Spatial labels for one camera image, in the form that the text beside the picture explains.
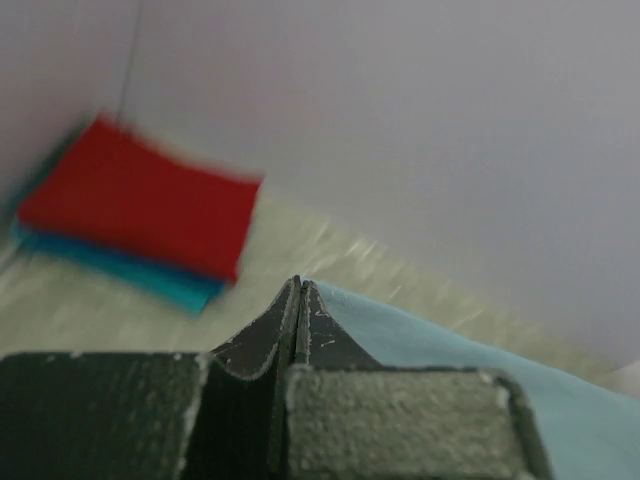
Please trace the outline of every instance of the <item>red cloth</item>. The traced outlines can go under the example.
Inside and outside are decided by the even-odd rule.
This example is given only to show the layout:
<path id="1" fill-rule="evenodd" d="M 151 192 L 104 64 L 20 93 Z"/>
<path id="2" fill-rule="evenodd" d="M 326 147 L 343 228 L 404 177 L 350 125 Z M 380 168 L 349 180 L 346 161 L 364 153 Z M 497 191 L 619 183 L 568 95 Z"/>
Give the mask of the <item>red cloth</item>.
<path id="1" fill-rule="evenodd" d="M 99 117 L 18 217 L 235 282 L 261 182 L 174 162 Z"/>

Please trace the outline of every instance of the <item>beige surface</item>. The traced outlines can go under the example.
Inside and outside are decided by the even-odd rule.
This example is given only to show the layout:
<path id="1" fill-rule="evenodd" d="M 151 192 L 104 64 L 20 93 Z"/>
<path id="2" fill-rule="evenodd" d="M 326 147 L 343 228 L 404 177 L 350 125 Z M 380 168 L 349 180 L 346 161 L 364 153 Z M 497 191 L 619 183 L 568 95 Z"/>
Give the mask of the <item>beige surface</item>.
<path id="1" fill-rule="evenodd" d="M 294 274 L 403 308 L 461 335 L 603 383 L 607 362 L 429 276 L 324 217 L 260 199 L 235 288 L 194 318 L 107 276 L 21 255 L 0 277 L 0 352 L 209 350 L 254 319 Z"/>

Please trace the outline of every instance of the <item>stack of folded cloth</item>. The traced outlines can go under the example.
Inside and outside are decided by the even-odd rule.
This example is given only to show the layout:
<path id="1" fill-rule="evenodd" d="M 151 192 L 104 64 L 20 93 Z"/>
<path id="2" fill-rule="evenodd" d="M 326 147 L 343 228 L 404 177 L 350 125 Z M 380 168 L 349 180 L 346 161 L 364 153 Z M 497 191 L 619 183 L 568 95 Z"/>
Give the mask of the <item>stack of folded cloth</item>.
<path id="1" fill-rule="evenodd" d="M 197 314 L 238 279 L 261 181 L 187 166 L 100 116 L 20 203 L 13 233 Z"/>

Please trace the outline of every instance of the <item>gray wall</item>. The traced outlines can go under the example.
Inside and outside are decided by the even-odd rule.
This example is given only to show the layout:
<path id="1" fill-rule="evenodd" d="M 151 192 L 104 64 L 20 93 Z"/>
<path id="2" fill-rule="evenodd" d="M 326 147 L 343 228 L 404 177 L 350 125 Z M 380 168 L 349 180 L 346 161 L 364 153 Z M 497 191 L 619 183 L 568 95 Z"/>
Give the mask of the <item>gray wall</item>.
<path id="1" fill-rule="evenodd" d="M 618 362 L 640 2 L 154 0 L 127 114 Z"/>
<path id="2" fill-rule="evenodd" d="M 117 110 L 138 0 L 0 2 L 0 210 L 84 115 Z"/>

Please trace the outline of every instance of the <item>light blue fabric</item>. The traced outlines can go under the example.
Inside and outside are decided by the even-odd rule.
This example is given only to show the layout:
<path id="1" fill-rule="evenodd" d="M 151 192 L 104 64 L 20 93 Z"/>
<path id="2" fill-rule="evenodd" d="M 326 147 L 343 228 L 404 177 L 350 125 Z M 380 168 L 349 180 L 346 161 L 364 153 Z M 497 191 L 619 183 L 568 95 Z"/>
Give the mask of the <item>light blue fabric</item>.
<path id="1" fill-rule="evenodd" d="M 640 479 L 640 402 L 396 308 L 319 284 L 334 319 L 370 355 L 401 367 L 495 367 L 526 391 L 557 480 Z"/>
<path id="2" fill-rule="evenodd" d="M 207 302 L 224 288 L 223 282 L 205 275 L 66 236 L 38 232 L 18 221 L 14 221 L 12 232 L 30 250 L 59 255 L 113 275 L 193 314 L 202 312 Z"/>

